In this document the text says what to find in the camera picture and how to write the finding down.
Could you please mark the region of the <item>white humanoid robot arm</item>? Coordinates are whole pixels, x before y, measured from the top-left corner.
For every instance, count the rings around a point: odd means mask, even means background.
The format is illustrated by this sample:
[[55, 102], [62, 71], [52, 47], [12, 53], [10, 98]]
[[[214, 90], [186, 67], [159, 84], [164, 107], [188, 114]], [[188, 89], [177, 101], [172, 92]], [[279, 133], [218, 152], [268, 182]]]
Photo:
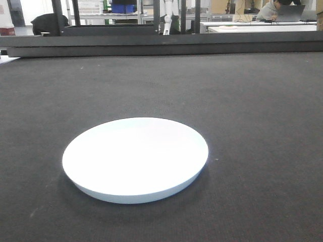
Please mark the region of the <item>white humanoid robot arm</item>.
[[164, 16], [165, 21], [163, 35], [170, 35], [170, 28], [173, 15], [173, 1], [160, 1], [160, 15]]

